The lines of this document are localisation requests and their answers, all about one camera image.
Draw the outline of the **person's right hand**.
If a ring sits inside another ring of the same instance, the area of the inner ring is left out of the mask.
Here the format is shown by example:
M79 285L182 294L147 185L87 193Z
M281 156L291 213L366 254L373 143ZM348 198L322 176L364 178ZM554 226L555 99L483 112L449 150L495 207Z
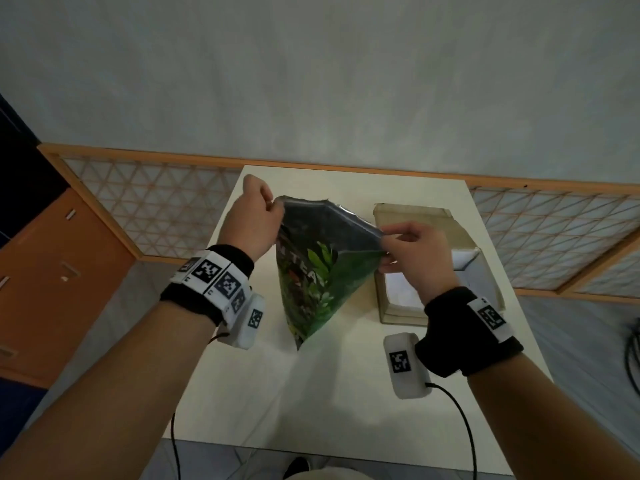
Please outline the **person's right hand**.
M386 255L404 257L403 275L423 305L460 286L452 251L444 233L427 224L407 221L380 227Z

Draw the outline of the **person's left hand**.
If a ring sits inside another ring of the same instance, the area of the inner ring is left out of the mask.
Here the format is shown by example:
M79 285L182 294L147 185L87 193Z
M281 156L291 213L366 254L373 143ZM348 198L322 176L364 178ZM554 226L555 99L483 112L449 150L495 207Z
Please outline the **person's left hand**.
M275 200L268 184L246 175L243 191L229 209L216 243L243 251L253 262L264 256L275 244L284 217L265 216L265 198Z

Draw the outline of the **green leaf-print foil bag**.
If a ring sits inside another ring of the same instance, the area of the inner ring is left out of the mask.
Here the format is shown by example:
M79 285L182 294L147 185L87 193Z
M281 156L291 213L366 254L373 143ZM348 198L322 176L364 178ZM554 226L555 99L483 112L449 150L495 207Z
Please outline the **green leaf-print foil bag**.
M276 265L296 348L321 329L380 265L382 231L329 200L279 196Z

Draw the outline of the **person's left forearm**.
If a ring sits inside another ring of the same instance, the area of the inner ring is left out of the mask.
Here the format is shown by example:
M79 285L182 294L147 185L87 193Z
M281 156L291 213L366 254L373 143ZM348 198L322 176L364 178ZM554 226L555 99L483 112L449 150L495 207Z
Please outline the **person's left forearm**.
M221 321L154 306L0 458L0 480L138 480Z

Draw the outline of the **person's right forearm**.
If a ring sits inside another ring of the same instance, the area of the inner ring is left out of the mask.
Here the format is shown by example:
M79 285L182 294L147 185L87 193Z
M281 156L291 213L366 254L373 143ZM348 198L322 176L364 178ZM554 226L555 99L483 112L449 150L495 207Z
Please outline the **person's right forearm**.
M516 480L640 480L640 460L526 355L467 381Z

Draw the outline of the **brown cardboard box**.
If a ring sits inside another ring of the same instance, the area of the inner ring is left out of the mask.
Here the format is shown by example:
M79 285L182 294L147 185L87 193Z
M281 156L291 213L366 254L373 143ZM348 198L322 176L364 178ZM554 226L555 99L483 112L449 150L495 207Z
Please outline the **brown cardboard box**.
M481 251L481 255L477 260L479 263L472 265L470 271L472 281L469 290L473 291L475 295L485 298L498 313L504 314L504 298L482 249L475 243L466 229L453 218L450 210L436 207L377 203L372 213L377 226L415 221L441 230L445 234L451 250L479 249ZM389 304L383 275L379 272L374 274L380 322L387 325L427 327L428 318L424 313L424 308L420 310Z

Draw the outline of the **black wrist band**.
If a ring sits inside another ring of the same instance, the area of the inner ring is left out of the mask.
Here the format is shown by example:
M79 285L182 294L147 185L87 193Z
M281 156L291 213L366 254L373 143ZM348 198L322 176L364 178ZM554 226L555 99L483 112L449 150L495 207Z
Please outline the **black wrist band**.
M176 270L159 300L231 328L252 296L249 278L253 268L254 262L243 251L213 245Z
M468 377L524 351L505 318L466 287L440 295L424 311L428 329L415 352L441 378L457 372Z

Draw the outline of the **wooden lattice screen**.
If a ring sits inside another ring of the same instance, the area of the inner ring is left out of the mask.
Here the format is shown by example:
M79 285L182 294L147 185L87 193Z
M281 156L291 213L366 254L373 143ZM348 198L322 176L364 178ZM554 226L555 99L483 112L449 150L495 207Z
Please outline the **wooden lattice screen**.
M640 184L465 181L517 294L640 305Z
M139 260L208 247L244 167L236 159L41 143L37 149Z

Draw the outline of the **person's black shoe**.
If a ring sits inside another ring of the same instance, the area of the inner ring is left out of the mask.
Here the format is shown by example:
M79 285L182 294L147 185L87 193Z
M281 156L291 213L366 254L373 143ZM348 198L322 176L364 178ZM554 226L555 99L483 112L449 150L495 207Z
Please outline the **person's black shoe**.
M292 462L289 464L287 469L285 470L282 480L287 480L290 477L295 475L308 473L311 471L311 465L309 460L306 457L298 456L295 457Z

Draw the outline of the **orange wooden cabinet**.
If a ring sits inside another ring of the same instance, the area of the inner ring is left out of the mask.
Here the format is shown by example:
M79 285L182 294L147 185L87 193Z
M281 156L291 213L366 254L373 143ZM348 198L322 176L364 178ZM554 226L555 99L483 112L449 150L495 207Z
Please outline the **orange wooden cabinet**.
M0 378L50 388L134 262L78 193L62 193L0 249Z

